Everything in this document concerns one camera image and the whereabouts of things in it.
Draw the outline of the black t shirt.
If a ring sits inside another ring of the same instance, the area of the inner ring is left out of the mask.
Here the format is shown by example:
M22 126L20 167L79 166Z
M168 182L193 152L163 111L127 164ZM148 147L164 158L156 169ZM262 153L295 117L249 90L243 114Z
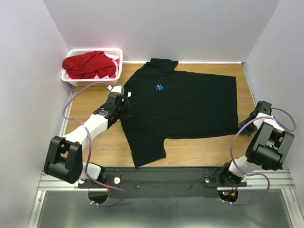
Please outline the black t shirt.
M177 71L153 58L125 83L130 116L121 118L135 167L166 157L165 139L197 139L238 131L234 76Z

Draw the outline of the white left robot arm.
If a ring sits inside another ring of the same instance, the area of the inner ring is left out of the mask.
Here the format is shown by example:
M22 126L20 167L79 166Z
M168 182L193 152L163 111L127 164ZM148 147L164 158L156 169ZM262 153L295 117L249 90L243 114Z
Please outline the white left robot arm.
M108 130L122 116L129 115L128 92L111 91L107 101L101 105L84 123L81 122L71 133L63 137L54 136L50 140L44 173L73 184L78 180L87 179L95 187L105 185L104 168L83 162L83 150L92 149L92 140Z

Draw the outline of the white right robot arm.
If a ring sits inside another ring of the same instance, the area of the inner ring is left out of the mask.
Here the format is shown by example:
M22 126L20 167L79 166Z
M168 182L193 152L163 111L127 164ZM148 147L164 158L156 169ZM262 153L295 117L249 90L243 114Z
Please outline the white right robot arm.
M293 129L288 129L280 123L272 111L278 110L285 113L293 122ZM273 108L266 101L259 101L249 117L238 124L239 131L235 135L230 147L233 155L234 143L242 133L251 136L254 134L245 155L238 159L232 158L224 164L220 173L216 174L215 182L222 186L237 186L245 178L257 170L280 169L294 141L293 132L296 124L293 117L280 108Z

